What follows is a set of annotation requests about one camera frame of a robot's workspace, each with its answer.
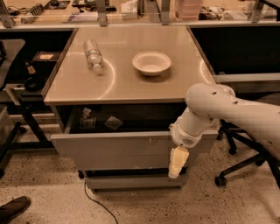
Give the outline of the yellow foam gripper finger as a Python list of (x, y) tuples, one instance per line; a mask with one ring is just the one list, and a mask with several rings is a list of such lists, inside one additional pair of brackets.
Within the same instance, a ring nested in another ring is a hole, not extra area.
[(176, 147), (171, 150), (168, 172), (168, 177), (170, 179), (176, 179), (179, 176), (183, 166), (189, 158), (189, 155), (190, 153), (188, 149), (183, 147)]

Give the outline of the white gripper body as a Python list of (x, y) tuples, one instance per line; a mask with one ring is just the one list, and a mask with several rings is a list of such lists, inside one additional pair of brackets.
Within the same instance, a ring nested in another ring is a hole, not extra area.
[(172, 123), (169, 129), (172, 141), (179, 147), (193, 148), (201, 139), (201, 135), (193, 136), (185, 132), (177, 122)]

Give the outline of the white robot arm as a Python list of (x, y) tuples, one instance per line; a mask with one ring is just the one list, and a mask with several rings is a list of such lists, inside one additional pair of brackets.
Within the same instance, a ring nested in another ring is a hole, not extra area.
[(197, 83), (185, 94), (186, 109), (170, 125), (172, 141), (168, 176), (175, 179), (189, 157), (188, 150), (203, 131), (218, 120), (226, 120), (247, 131), (274, 157), (280, 158), (280, 107), (237, 98), (231, 87)]

